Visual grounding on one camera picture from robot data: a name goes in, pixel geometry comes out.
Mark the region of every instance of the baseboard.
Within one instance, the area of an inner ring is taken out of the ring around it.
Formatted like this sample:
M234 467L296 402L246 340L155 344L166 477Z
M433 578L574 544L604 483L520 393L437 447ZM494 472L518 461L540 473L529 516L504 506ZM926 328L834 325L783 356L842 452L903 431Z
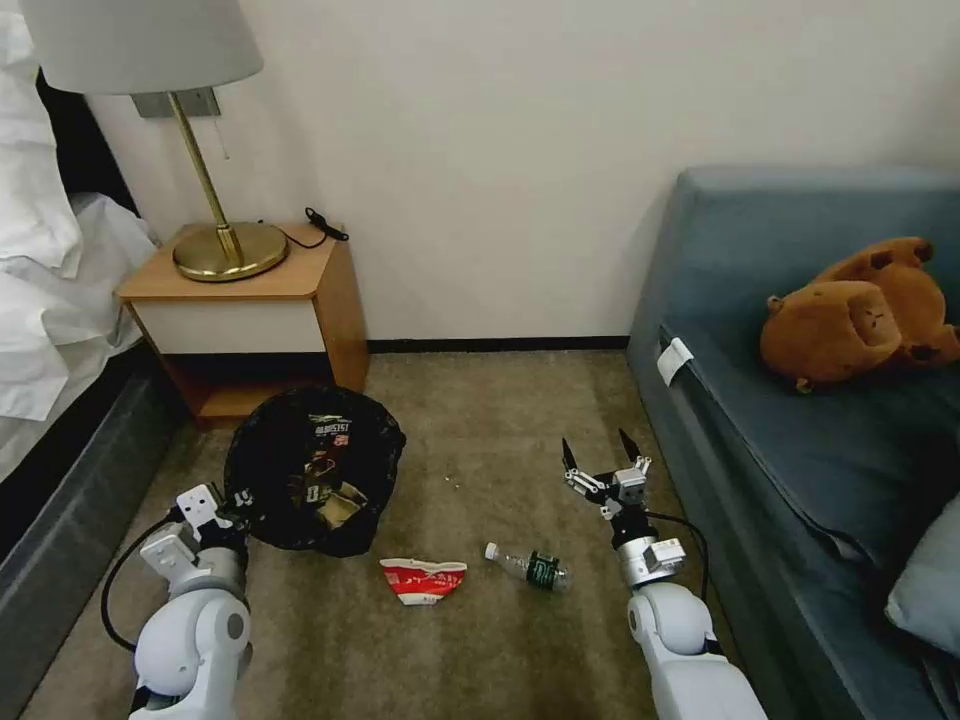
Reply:
M623 350L626 335L545 338L449 338L431 340L368 340L371 353L532 352L536 350Z

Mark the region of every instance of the green label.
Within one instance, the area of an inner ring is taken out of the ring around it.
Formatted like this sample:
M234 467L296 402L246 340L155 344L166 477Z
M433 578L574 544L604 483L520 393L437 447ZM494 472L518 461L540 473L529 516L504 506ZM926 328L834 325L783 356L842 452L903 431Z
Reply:
M527 565L527 582L534 587L553 590L558 567L560 567L560 561L557 558L540 555L534 551L530 554L530 562Z

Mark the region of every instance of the plastic bottle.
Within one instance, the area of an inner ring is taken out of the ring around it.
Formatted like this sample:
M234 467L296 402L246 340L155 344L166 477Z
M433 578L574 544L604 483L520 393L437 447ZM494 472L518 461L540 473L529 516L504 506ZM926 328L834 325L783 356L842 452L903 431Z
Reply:
M518 580L526 580L534 587L562 592L570 587L570 571L560 561L534 550L529 555L505 552L496 543L487 543L483 551L487 560L495 562Z

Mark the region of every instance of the blue sofa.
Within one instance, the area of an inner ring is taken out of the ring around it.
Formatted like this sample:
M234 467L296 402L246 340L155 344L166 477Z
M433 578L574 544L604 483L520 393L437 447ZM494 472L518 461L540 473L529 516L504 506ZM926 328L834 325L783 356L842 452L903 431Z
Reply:
M960 717L960 662L883 615L910 552L960 489L960 368L801 396L757 350L769 295L902 235L933 241L928 269L960 324L960 176L688 170L637 309L629 361L774 720ZM694 359L668 387L656 360L674 337Z

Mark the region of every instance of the trash bag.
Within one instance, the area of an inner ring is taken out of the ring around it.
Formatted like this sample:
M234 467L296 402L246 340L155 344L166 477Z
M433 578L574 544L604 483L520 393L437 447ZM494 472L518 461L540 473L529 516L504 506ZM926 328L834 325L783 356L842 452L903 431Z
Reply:
M229 511L258 540L335 557L370 549L406 437L365 395L305 387L276 395L237 429L227 453Z

